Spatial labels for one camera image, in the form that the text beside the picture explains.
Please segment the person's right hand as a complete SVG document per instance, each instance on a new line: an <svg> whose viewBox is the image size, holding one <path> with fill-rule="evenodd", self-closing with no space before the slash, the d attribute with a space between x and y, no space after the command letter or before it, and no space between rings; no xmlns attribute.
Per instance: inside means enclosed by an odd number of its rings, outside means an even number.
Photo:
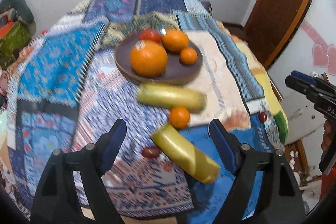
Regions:
<svg viewBox="0 0 336 224"><path fill-rule="evenodd" d="M331 145L335 134L335 120L327 119L323 125L323 141L321 143L321 149L327 151Z"/></svg>

